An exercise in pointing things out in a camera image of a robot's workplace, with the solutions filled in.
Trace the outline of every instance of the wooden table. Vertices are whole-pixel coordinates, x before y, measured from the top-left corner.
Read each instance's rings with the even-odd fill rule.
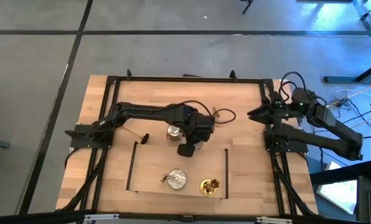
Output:
[[[107,76],[90,77],[78,122],[91,124],[98,119]],[[274,81],[278,89],[279,80]],[[99,212],[159,213],[193,215],[278,215],[270,156],[263,140],[264,125],[248,119],[247,113],[261,105],[260,89],[249,83],[144,82],[121,81],[118,102],[166,106],[185,100],[199,100],[208,108],[230,108],[237,114],[234,122],[216,124],[209,141],[192,158],[176,154],[177,142],[166,139],[167,124],[159,121],[131,119],[125,123],[136,133],[149,133],[146,145],[138,145],[130,190],[126,190],[133,144],[139,139],[122,128],[115,131],[112,148],[108,151],[100,199]],[[201,113],[204,109],[190,104]],[[220,113],[219,120],[231,118]],[[228,149],[228,199],[221,199],[224,186],[224,149]],[[76,194],[85,181],[90,149],[80,149],[68,161],[63,177],[57,208],[62,208]],[[287,153],[293,187],[308,207],[317,212],[306,161],[296,153]],[[206,163],[201,169],[201,162]],[[186,193],[174,193],[156,181],[175,166],[190,178]],[[222,186],[217,197],[201,197],[195,186],[200,178],[217,178]],[[91,207],[94,186],[89,191],[87,208]],[[286,189],[282,186],[284,206],[289,213]]]

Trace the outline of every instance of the gray floor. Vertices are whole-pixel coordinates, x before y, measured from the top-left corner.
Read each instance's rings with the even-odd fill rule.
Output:
[[[0,1],[0,29],[77,30],[86,2]],[[371,8],[371,0],[359,2],[363,9]],[[236,0],[99,0],[93,3],[86,30],[365,30],[352,3],[255,0],[243,16],[245,6]],[[371,25],[371,15],[367,21]],[[9,150],[0,149],[0,215],[16,212],[74,39],[0,36],[0,139],[12,144]],[[308,88],[332,101],[343,87],[323,84],[323,76],[358,75],[369,67],[371,40],[366,36],[83,36],[30,212],[55,208],[70,142],[63,131],[76,123],[90,75],[124,75],[129,68],[133,75],[227,77],[234,69],[239,77],[281,78],[295,70]],[[346,87],[361,90],[366,85]],[[370,110],[368,95],[352,100],[361,113]],[[341,121],[356,116],[340,112]],[[310,130],[306,122],[303,128]],[[356,131],[371,135],[367,125]],[[370,150],[370,141],[365,141],[365,161]],[[319,154],[318,148],[309,147],[309,157],[319,160]],[[324,162],[329,161],[353,164],[325,150]]]

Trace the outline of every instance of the wooden board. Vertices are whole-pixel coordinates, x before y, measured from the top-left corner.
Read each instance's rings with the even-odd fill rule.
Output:
[[[90,124],[98,119],[106,76],[91,76],[83,101],[79,122]],[[279,80],[275,80],[278,89]],[[128,82],[120,84],[119,101],[135,104],[165,106],[185,100],[199,100],[209,109],[230,108],[237,114],[234,122],[217,124],[207,146],[229,148],[229,199],[193,197],[125,190],[129,162],[134,141],[139,139],[119,128],[115,132],[113,147],[108,151],[99,212],[195,214],[195,215],[277,215],[278,207],[270,158],[263,140],[264,125],[250,121],[247,113],[261,105],[258,85],[247,83],[196,83],[196,82]],[[197,104],[190,104],[206,113]],[[220,114],[220,120],[231,118]],[[296,120],[289,123],[296,125]],[[167,124],[158,121],[131,119],[125,126],[132,131],[149,133],[148,146],[176,147],[166,139]],[[299,154],[288,153],[291,180],[299,196],[308,207],[317,212],[306,161]],[[82,186],[87,171],[90,149],[81,149],[70,159],[65,171],[57,208],[65,206]],[[89,193],[90,208],[94,186]],[[286,189],[282,187],[284,206],[289,212]]]
[[[202,146],[193,157],[177,154],[177,147],[138,145],[134,157],[130,190],[159,194],[177,194],[204,197],[200,183],[205,179],[217,179],[220,187],[214,198],[225,198],[225,152],[222,146]],[[182,190],[173,190],[162,183],[164,174],[181,169],[187,176]]]

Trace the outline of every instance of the concrete floor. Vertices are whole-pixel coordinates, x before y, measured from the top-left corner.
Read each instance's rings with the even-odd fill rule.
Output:
[[[86,3],[0,0],[0,29],[77,30]],[[371,9],[371,0],[359,4]],[[351,2],[255,0],[243,16],[245,6],[236,0],[99,0],[86,30],[365,30]],[[371,25],[371,15],[367,21]],[[16,212],[74,40],[74,35],[0,36],[0,139],[12,144],[0,149],[0,215]],[[30,212],[55,208],[70,142],[63,131],[77,121],[90,75],[125,75],[129,68],[133,75],[227,77],[234,69],[242,78],[281,78],[294,70],[309,89],[332,101],[343,87],[323,84],[323,76],[359,75],[370,67],[367,36],[83,36]],[[361,90],[366,85],[346,87]],[[352,100],[361,113],[370,111],[369,96]],[[339,119],[354,116],[341,110]],[[303,127],[310,130],[306,122]],[[367,125],[356,131],[371,135]],[[371,143],[365,141],[365,161],[370,151]],[[319,160],[319,149],[309,147],[309,157]],[[325,150],[324,162],[329,161],[353,164]]]

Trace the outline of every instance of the wooden tabletop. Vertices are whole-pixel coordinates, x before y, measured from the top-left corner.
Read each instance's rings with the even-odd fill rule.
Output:
[[[98,119],[107,76],[90,77],[79,123]],[[275,88],[279,80],[274,80]],[[194,214],[194,215],[278,215],[270,155],[263,140],[264,125],[248,119],[247,113],[261,105],[260,87],[249,83],[145,82],[121,81],[118,102],[166,106],[185,100],[198,100],[209,109],[229,108],[237,114],[235,121],[216,124],[215,131],[191,158],[177,155],[178,142],[166,138],[167,124],[161,121],[130,119],[124,126],[139,133],[149,133],[145,145],[138,145],[129,190],[126,190],[129,164],[135,141],[139,138],[123,128],[115,131],[108,151],[101,185],[99,212]],[[190,104],[201,113],[204,109]],[[232,115],[220,112],[219,120]],[[296,125],[296,120],[288,121]],[[225,199],[225,153],[228,149],[228,199]],[[69,203],[85,181],[90,149],[80,149],[68,161],[57,208]],[[308,207],[317,212],[305,159],[287,153],[293,187]],[[170,170],[180,168],[187,174],[187,188],[175,191],[160,179]],[[199,194],[203,179],[218,179],[215,197]],[[94,185],[88,196],[91,207]],[[282,186],[284,207],[289,213],[286,189]]]

